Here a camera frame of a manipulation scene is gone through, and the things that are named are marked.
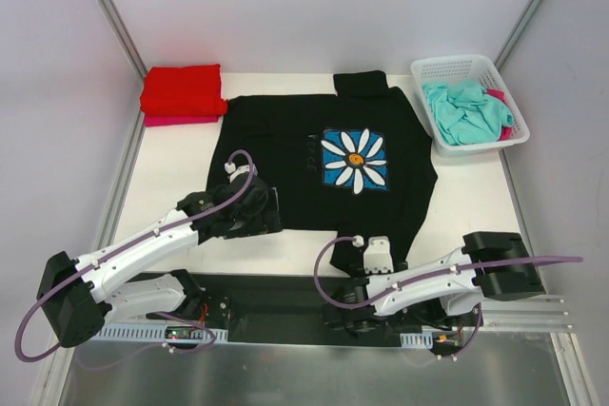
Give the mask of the black daisy print t-shirt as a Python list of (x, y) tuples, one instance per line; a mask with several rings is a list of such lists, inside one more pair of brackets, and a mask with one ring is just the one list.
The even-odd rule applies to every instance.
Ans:
[(207, 185), (246, 151), (278, 193), (283, 227), (386, 236), (406, 261), (437, 181), (432, 140), (381, 70), (334, 75), (334, 92), (239, 96), (227, 103)]

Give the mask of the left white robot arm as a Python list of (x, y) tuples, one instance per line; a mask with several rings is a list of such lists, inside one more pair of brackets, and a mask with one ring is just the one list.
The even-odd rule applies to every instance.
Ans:
[(37, 298), (63, 348), (78, 346), (122, 319), (164, 313), (201, 319), (211, 306), (185, 269), (152, 280), (138, 280), (137, 275), (214, 238), (245, 238), (281, 229), (276, 188), (242, 174), (188, 194), (164, 217), (121, 242), (76, 259), (66, 252), (52, 256)]

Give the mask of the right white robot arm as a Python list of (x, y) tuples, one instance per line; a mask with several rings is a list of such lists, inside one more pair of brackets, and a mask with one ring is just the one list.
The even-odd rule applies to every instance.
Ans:
[(513, 232), (479, 231), (463, 237), (463, 246), (420, 266), (397, 271), (388, 263), (389, 240), (371, 238), (364, 247), (365, 275), (353, 279), (339, 298), (323, 288), (315, 260), (313, 283), (325, 307), (338, 316), (338, 326), (354, 333), (409, 314), (429, 304), (438, 324), (450, 324), (484, 299), (524, 300), (545, 293), (538, 268), (549, 262), (529, 255), (522, 237)]

